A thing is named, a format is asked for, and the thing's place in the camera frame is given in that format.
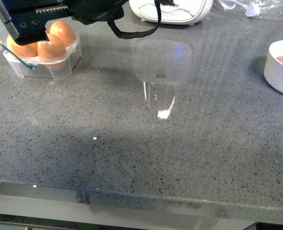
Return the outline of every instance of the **plastic bag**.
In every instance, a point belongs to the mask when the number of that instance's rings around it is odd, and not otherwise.
[[[263,20],[283,20],[283,0],[215,0],[227,12]]]

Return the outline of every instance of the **black strap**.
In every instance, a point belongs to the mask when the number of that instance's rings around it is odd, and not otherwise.
[[[153,34],[158,29],[160,22],[161,22],[160,3],[157,0],[154,0],[154,2],[155,2],[156,9],[157,9],[158,22],[157,22],[157,25],[150,30],[142,31],[142,32],[123,32],[123,31],[120,31],[118,29],[118,27],[116,26],[116,24],[114,23],[114,18],[113,18],[114,12],[112,12],[110,14],[110,18],[108,19],[107,23],[108,23],[109,27],[112,29],[113,33],[117,37],[122,38],[122,39],[132,39],[132,38],[141,38],[141,37],[149,36],[149,35]]]

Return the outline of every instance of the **speckled quartz countertop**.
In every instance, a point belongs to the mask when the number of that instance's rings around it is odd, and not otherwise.
[[[125,12],[122,29],[153,26]],[[106,23],[68,22],[83,50],[69,78],[18,78],[0,52],[0,183],[283,223],[283,95],[263,76],[283,21],[213,8],[130,41]]]

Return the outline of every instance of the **clear plastic egg carton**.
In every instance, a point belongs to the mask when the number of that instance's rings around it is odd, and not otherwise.
[[[79,36],[77,36],[75,42],[66,48],[66,50],[67,51],[64,56],[56,59],[43,60],[38,56],[23,58],[23,61],[25,61],[28,65],[36,66],[35,69],[26,67],[6,50],[3,52],[3,55],[6,57],[15,73],[21,78],[28,76],[61,79],[72,74],[73,67],[82,57]]]

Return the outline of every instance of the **blue wire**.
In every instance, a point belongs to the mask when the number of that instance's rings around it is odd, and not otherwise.
[[[22,64],[24,64],[27,68],[33,70],[36,68],[36,66],[33,65],[28,65],[26,62],[24,62],[21,58],[19,58],[17,55],[15,55],[10,49],[8,49],[5,45],[1,44],[2,47],[7,50],[9,53],[11,53],[12,55],[14,55]]]

